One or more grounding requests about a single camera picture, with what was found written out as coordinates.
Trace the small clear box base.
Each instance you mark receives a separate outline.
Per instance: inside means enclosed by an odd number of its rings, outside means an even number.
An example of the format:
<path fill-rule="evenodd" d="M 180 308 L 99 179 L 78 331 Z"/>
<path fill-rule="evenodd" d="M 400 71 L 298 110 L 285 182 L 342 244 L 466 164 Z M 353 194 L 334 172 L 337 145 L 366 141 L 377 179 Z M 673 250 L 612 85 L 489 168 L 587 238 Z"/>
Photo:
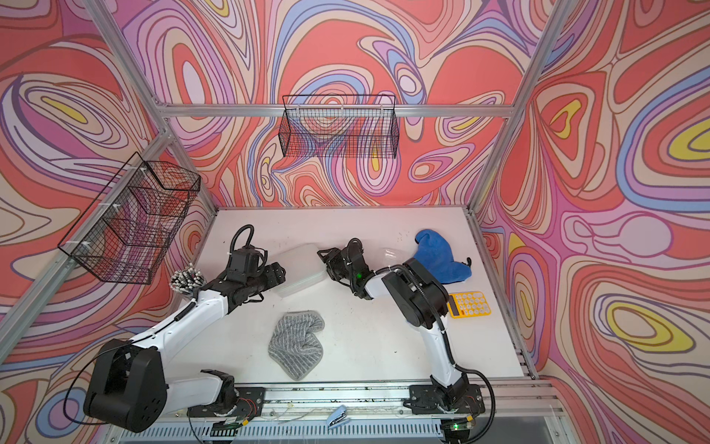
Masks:
<path fill-rule="evenodd" d="M 409 260 L 412 255 L 400 249 L 383 247 L 373 253 L 373 264 L 377 268 L 400 265 Z"/>

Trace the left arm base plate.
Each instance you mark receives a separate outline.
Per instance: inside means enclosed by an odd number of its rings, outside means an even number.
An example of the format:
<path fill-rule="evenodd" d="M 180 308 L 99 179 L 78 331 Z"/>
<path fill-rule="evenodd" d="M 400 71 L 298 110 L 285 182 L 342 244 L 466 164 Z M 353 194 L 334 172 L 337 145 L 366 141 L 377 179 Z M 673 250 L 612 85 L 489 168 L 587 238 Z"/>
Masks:
<path fill-rule="evenodd" d="M 262 414 L 266 388 L 236 387 L 234 392 L 233 396 L 218 399 L 215 403 L 190 407 L 188 417 L 253 419 Z"/>

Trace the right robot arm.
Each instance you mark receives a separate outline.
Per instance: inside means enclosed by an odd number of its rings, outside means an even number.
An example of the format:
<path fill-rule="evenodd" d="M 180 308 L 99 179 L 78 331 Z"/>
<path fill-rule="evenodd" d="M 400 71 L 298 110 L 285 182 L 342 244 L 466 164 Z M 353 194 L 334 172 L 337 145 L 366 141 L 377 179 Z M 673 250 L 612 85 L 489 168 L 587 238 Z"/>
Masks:
<path fill-rule="evenodd" d="M 317 254 L 333 281 L 363 300 L 388 297 L 406 321 L 418 329 L 428 353 L 430 379 L 440 408 L 451 410 L 466 397 L 470 382 L 457 368 L 445 326 L 449 293 L 421 262 L 411 258 L 373 271 L 365 262 L 364 248 L 357 238 L 342 249 L 319 250 Z"/>

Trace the grey striped cloth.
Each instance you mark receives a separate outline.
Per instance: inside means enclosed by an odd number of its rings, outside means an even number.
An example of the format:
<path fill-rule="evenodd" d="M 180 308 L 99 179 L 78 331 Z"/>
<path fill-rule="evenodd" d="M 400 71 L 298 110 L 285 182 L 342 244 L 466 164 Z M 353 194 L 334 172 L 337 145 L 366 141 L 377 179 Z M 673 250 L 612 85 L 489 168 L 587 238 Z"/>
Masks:
<path fill-rule="evenodd" d="M 317 334 L 325 329 L 318 312 L 288 312 L 282 316 L 268 344 L 268 354 L 295 381 L 301 381 L 321 362 L 324 348 Z"/>

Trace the blue microfiber cloth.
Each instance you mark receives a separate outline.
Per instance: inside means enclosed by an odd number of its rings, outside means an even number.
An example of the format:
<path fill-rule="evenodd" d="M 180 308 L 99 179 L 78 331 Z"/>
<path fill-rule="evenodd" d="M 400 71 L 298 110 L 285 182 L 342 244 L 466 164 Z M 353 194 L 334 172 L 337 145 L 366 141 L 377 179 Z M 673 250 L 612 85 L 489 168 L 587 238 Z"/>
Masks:
<path fill-rule="evenodd" d="M 449 242 L 432 229 L 423 229 L 415 236 L 417 252 L 414 259 L 422 264 L 441 284 L 466 281 L 473 272 L 471 259 L 467 262 L 454 260 Z"/>

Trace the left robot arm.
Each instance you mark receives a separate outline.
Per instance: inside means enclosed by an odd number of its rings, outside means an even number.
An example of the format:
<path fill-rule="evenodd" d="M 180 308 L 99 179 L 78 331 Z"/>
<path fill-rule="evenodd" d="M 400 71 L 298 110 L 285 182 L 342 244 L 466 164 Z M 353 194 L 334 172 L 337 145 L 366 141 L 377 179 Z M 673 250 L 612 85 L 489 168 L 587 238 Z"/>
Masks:
<path fill-rule="evenodd" d="M 195 289 L 190 302 L 144 333 L 107 342 L 95 357 L 82 410 L 131 432 L 142 432 L 162 415 L 193 407 L 226 416 L 240 401 L 233 375 L 203 369 L 196 377 L 170 379 L 166 367 L 207 327 L 264 292 L 285 283 L 286 269 L 257 250 L 229 255 L 226 269 Z"/>

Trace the large clear lunch box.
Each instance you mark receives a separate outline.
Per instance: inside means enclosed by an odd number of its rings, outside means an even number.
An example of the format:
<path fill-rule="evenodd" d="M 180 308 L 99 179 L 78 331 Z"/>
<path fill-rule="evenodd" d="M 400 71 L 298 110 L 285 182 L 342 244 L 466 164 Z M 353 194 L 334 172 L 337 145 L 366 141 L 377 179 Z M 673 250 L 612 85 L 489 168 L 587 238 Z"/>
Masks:
<path fill-rule="evenodd" d="M 325 280 L 327 269 L 318 251 L 315 244 L 306 243 L 276 255 L 274 262 L 286 270 L 286 280 L 272 292 L 286 298 Z"/>

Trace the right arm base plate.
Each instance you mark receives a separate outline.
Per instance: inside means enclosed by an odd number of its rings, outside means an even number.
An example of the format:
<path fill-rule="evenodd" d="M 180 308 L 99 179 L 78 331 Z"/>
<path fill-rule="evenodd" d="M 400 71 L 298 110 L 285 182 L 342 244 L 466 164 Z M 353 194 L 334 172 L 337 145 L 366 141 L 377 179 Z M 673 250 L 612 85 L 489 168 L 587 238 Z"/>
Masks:
<path fill-rule="evenodd" d="M 486 412 L 484 397 L 478 385 L 442 390 L 434 385 L 412 385 L 409 397 L 402 400 L 405 408 L 413 414 L 457 414 L 480 416 Z"/>

